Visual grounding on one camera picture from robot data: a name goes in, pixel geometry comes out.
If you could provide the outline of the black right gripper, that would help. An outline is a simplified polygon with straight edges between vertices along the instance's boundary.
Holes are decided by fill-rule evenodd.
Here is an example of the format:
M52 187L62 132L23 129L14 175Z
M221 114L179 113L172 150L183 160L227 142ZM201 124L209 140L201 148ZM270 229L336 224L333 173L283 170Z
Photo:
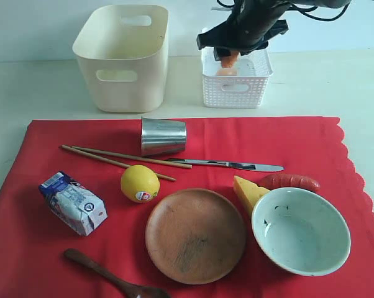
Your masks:
M232 59L232 51L248 55L267 48L270 39L288 30L280 17L289 7L288 1L235 1L226 21L197 36L197 46L213 48L216 61Z

